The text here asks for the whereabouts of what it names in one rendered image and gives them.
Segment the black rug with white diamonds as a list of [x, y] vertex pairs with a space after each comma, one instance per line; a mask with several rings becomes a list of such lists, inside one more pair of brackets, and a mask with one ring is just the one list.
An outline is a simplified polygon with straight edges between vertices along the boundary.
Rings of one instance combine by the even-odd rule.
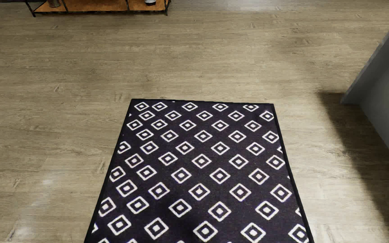
[[84, 243], [315, 243], [274, 104], [132, 99]]

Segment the wooden shelf with black frame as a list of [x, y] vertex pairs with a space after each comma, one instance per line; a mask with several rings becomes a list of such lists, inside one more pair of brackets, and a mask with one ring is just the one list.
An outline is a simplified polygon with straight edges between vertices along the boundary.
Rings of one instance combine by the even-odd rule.
[[61, 6], [50, 8], [47, 0], [20, 0], [30, 13], [37, 14], [99, 14], [99, 13], [164, 13], [172, 0], [156, 0], [156, 5], [147, 6], [144, 0], [60, 0]]

